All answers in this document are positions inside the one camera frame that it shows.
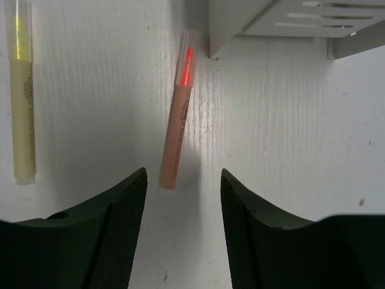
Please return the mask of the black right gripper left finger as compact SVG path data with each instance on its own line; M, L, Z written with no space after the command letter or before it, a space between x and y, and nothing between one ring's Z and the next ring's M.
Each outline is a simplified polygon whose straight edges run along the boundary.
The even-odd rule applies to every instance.
M1 222L2 288L127 288L147 192L138 169L45 219Z

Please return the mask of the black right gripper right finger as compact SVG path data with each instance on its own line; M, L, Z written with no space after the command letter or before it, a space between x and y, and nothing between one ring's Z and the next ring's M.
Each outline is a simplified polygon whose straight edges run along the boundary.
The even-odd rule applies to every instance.
M313 222L221 173L221 209L233 288L383 288L384 216Z

